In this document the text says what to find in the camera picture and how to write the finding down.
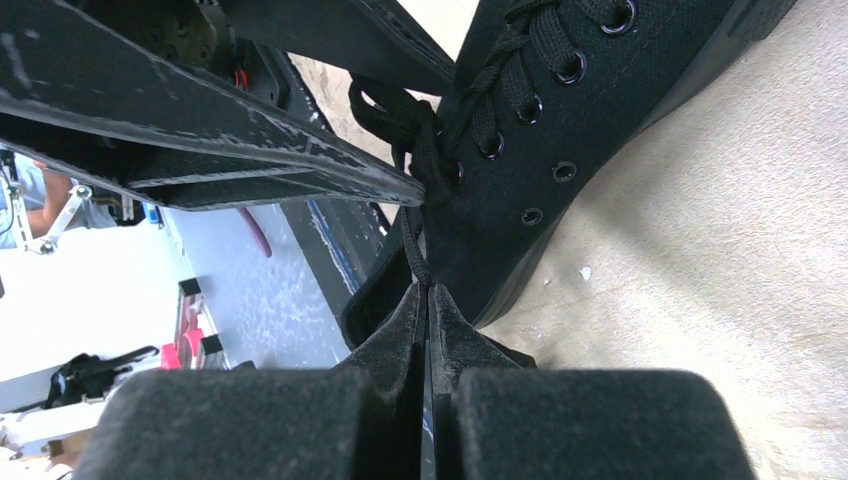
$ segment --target person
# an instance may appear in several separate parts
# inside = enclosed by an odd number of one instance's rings
[[[33,238],[42,237],[50,231],[53,222],[68,202],[71,188],[78,185],[78,182],[48,169],[42,162],[23,155],[15,156],[15,167],[18,180],[24,189],[24,204]],[[109,209],[108,203],[83,202],[68,229],[116,227],[118,224]],[[5,195],[0,195],[0,249],[17,246],[12,221],[12,212],[6,204]]]

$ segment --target black bag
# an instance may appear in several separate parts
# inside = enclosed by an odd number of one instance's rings
[[[89,398],[103,398],[119,375],[132,371],[129,364],[158,354],[158,348],[144,347],[110,360],[87,353],[77,355],[50,377],[50,393],[43,408],[47,410],[81,403]]]

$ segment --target gray floor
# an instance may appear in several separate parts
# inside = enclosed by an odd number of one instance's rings
[[[474,0],[401,0],[455,55]],[[487,329],[547,368],[675,368],[724,396],[763,479],[848,478],[848,16],[800,0],[765,42],[581,193]],[[298,64],[388,160],[347,76]]]
[[[349,353],[335,317],[277,205],[250,209],[265,258],[235,210],[169,211],[231,364],[331,367]]]

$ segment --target shoe tongue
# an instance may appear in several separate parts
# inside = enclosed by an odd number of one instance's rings
[[[453,92],[443,97],[439,104],[437,113],[440,119],[449,119],[459,110],[462,94],[483,69],[486,57],[504,26],[503,14],[511,3],[512,0],[480,0],[477,4],[456,61]]]

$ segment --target shoe sole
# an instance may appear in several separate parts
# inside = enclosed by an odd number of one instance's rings
[[[669,89],[631,140],[716,80],[754,42],[764,40],[797,0],[738,0],[728,11],[683,75]],[[483,311],[471,322],[482,328],[506,314],[518,301],[539,265],[565,209],[521,259]]]

